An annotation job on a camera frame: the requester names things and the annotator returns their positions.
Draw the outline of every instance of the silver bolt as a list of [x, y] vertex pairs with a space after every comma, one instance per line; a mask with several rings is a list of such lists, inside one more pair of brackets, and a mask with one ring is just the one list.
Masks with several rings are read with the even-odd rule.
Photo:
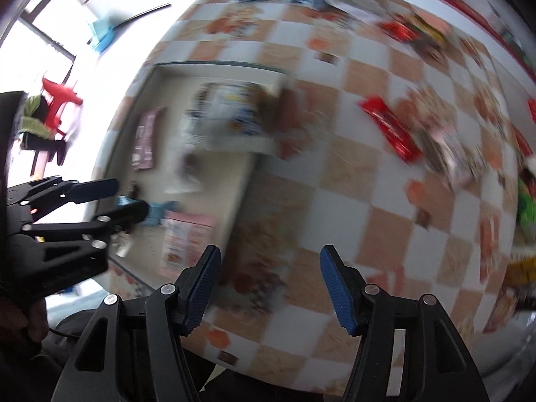
[[367, 295], [377, 295], [380, 292], [380, 287], [376, 286], [376, 284], [367, 284], [365, 286], [365, 293]]
[[170, 295], [176, 290], [176, 287], [173, 284], [165, 284], [160, 287], [160, 293], [163, 295]]
[[422, 302], [428, 306], [434, 306], [436, 303], [438, 303], [438, 298], [436, 298], [434, 295], [424, 295]]
[[108, 295], [104, 298], [104, 303], [108, 306], [113, 305], [117, 302], [117, 295]]
[[105, 249], [107, 245], [106, 242], [103, 242], [102, 240], [93, 240], [91, 246], [97, 249]]

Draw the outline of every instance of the red plastic stool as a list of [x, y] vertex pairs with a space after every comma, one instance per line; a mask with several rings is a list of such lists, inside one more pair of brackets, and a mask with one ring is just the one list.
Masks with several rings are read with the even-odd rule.
[[62, 114], [58, 113], [58, 110], [63, 103], [74, 103], [78, 106], [82, 105], [83, 100], [79, 98], [71, 88], [66, 87], [64, 84], [54, 83], [43, 77], [43, 88], [50, 96], [52, 101], [48, 105], [47, 119], [45, 120], [46, 127], [59, 133], [62, 137], [65, 137], [65, 133], [59, 129], [62, 124]]

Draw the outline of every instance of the pink snack bag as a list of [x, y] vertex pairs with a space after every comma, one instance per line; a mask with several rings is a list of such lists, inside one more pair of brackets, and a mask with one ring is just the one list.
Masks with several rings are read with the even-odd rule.
[[210, 243], [215, 219], [166, 211], [162, 224], [166, 229], [159, 273], [175, 280], [184, 269], [199, 261]]
[[138, 128], [136, 129], [136, 144], [132, 153], [132, 167], [136, 171], [152, 169], [154, 166], [154, 127], [155, 122], [161, 116], [164, 109], [164, 107], [159, 107], [149, 110], [139, 120]]

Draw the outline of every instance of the checkered tablecloth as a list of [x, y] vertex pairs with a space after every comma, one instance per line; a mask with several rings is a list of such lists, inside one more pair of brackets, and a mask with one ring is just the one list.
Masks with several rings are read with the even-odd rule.
[[[391, 11], [411, 9], [401, 0], [377, 1]], [[334, 315], [318, 263], [325, 244], [391, 294], [436, 295], [471, 345], [495, 303], [513, 238], [516, 142], [486, 48], [455, 31], [447, 56], [445, 66], [423, 61], [342, 12], [279, 1], [198, 0], [169, 29], [129, 88], [105, 146], [113, 146], [153, 63], [245, 61], [291, 75], [276, 131], [279, 156], [262, 158], [251, 179], [223, 285], [183, 340], [187, 349], [262, 381], [341, 395], [359, 339]], [[491, 165], [456, 193], [423, 164], [404, 164], [356, 105], [380, 95], [394, 107], [408, 88], [425, 84], [444, 100], [462, 144], [480, 147]], [[502, 135], [478, 102], [486, 89], [497, 101]], [[107, 161], [103, 151], [95, 178]], [[125, 286], [136, 283], [114, 270], [128, 295]], [[397, 332], [391, 394], [403, 348]]]

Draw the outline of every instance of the human hand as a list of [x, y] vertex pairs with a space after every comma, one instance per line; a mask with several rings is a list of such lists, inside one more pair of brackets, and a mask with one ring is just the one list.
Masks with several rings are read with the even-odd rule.
[[16, 331], [26, 327], [30, 339], [36, 343], [47, 336], [49, 326], [45, 300], [41, 299], [32, 304], [26, 317], [11, 301], [0, 298], [0, 328]]

